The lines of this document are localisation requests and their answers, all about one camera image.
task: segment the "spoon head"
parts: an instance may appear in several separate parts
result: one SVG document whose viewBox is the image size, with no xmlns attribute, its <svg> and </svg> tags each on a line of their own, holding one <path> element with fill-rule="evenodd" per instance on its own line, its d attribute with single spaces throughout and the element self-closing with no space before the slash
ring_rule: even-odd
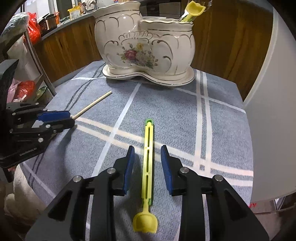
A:
<svg viewBox="0 0 296 241">
<path fill-rule="evenodd" d="M 205 6 L 200 5 L 199 3 L 196 3 L 194 1 L 191 1 L 187 6 L 186 6 L 186 10 L 192 14 L 193 16 L 199 16 L 201 15 L 204 10 L 205 10 Z"/>
<path fill-rule="evenodd" d="M 134 232 L 150 232 L 155 234 L 157 230 L 157 218 L 152 213 L 138 213 L 133 218 L 133 230 Z"/>
</svg>

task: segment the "wooden chopstick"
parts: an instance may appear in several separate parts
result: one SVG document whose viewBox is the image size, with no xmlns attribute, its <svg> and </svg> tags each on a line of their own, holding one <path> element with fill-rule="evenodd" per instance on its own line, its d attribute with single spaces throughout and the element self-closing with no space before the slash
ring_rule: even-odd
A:
<svg viewBox="0 0 296 241">
<path fill-rule="evenodd" d="M 72 119 L 76 120 L 79 116 L 81 116 L 84 112 L 92 108 L 96 103 L 100 102 L 101 100 L 105 99 L 108 95 L 111 95 L 112 91 L 107 92 L 106 94 L 102 95 L 100 98 L 89 104 L 87 107 L 79 111 L 75 116 L 72 117 Z"/>
</svg>

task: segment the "blue gripper pad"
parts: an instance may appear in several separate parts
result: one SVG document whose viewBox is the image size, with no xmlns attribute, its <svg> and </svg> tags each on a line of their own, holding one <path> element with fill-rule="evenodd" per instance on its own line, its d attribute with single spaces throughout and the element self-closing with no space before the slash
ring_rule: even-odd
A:
<svg viewBox="0 0 296 241">
<path fill-rule="evenodd" d="M 165 176 L 165 184 L 167 186 L 167 190 L 169 194 L 172 195 L 172 191 L 173 191 L 172 172 L 168 164 L 168 161 L 169 161 L 168 153 L 166 153 L 163 146 L 160 149 L 160 158 L 161 158 L 161 164 L 163 166 L 163 174 Z"/>
<path fill-rule="evenodd" d="M 70 118 L 70 112 L 65 111 L 47 111 L 42 113 L 41 115 L 38 115 L 38 120 L 43 122 L 48 121 L 57 121 L 57 120 L 63 120 Z"/>
<path fill-rule="evenodd" d="M 124 176 L 123 176 L 123 190 L 124 190 L 125 194 L 127 193 L 128 189 L 129 189 L 131 174 L 133 171 L 133 164 L 135 162 L 135 148 L 133 146 L 129 147 L 126 158 L 128 159 L 128 163 L 126 165 L 126 170 L 125 170 Z"/>
</svg>

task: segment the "vase saucer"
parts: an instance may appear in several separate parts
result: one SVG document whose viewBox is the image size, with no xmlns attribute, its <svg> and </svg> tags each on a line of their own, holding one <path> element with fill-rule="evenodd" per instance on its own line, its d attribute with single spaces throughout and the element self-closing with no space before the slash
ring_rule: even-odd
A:
<svg viewBox="0 0 296 241">
<path fill-rule="evenodd" d="M 136 76 L 142 76 L 155 84 L 168 86 L 168 87 L 186 85 L 186 84 L 189 84 L 194 79 L 194 70 L 190 66 L 186 70 L 185 77 L 179 80 L 159 80 L 150 76 L 145 72 L 132 72 L 128 74 L 112 74 L 107 64 L 103 68 L 103 74 L 106 76 L 106 78 L 113 79 L 113 80 L 130 80 Z"/>
</svg>

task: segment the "tablecloth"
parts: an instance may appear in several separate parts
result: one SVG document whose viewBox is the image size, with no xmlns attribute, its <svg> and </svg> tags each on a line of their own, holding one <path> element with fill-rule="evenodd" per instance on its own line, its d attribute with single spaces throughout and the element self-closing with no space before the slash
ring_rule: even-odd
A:
<svg viewBox="0 0 296 241">
<path fill-rule="evenodd" d="M 160 162 L 160 147 L 165 144 L 172 156 L 199 175 L 224 176 L 249 204 L 252 142 L 234 83 L 199 70 L 195 70 L 193 82 L 178 88 L 155 85 L 142 77 L 109 80 L 102 74 L 104 65 L 103 61 L 93 62 L 58 86 L 57 95 L 47 106 L 48 110 L 69 110 L 74 115 L 112 90 L 112 95 L 78 118 L 74 128 L 56 135 L 45 153 L 21 164 L 28 184 L 40 199 L 49 204 L 73 176 L 96 176 L 124 157 L 133 145 L 136 160 L 130 190 L 125 197 L 114 197 L 117 240 L 178 240 L 182 198 L 171 197 L 166 189 Z M 155 125 L 150 212 L 158 219 L 156 234 L 135 233 L 132 229 L 133 217 L 142 211 L 141 165 L 148 118 Z M 204 205 L 209 239 L 206 201 Z"/>
</svg>

